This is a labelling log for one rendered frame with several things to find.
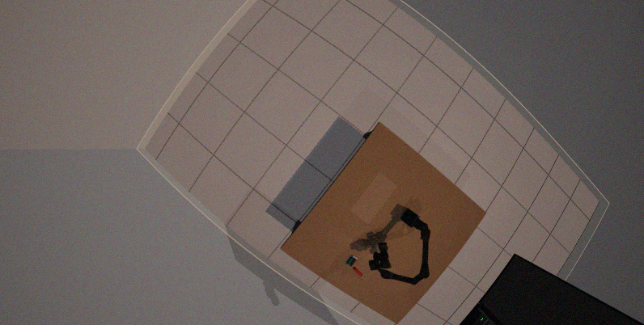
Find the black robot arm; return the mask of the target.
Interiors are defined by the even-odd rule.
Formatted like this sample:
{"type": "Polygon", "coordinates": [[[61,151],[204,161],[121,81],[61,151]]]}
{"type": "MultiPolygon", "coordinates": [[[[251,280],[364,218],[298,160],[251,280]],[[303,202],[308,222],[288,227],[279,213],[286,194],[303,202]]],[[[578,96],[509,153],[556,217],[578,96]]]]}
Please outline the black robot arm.
{"type": "Polygon", "coordinates": [[[429,249],[428,242],[430,240],[430,230],[428,228],[428,225],[425,222],[422,222],[421,219],[419,220],[418,218],[415,220],[415,222],[412,225],[413,225],[413,227],[415,227],[416,229],[421,231],[421,238],[420,239],[423,239],[423,241],[422,241],[423,242],[422,267],[421,267],[420,273],[417,276],[415,276],[414,278],[412,278],[412,277],[409,278],[409,277],[406,277],[406,276],[394,274],[394,272],[389,272],[388,270],[383,270],[382,268],[388,268],[388,269],[391,268],[391,265],[390,265],[390,263],[388,263],[387,258],[381,258],[380,259],[379,257],[381,256],[381,254],[378,253],[378,252],[374,252],[373,260],[369,260],[369,265],[370,265],[371,271],[378,270],[380,272],[381,277],[384,278],[384,279],[403,281],[403,282],[410,283],[410,284],[413,284],[413,285],[417,284],[422,279],[425,279],[425,278],[429,277],[430,273],[429,273],[429,268],[428,268],[428,266],[429,266],[428,265],[428,255],[429,255],[429,253],[428,253],[428,249],[429,249]],[[380,261],[380,263],[379,263],[379,261],[380,261]]]}

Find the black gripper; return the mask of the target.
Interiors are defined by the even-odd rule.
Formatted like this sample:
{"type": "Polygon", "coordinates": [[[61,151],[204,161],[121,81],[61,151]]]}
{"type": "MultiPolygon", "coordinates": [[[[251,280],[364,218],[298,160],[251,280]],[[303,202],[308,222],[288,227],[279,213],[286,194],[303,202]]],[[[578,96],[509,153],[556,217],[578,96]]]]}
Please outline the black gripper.
{"type": "Polygon", "coordinates": [[[387,259],[388,259],[389,255],[388,255],[388,253],[387,253],[387,251],[388,251],[388,246],[387,246],[387,244],[386,244],[386,243],[379,243],[379,244],[378,244],[378,246],[379,246],[379,250],[380,250],[380,252],[381,252],[381,253],[380,253],[380,254],[381,254],[381,256],[380,256],[379,258],[380,258],[380,259],[381,259],[381,258],[387,258],[387,259]]]}

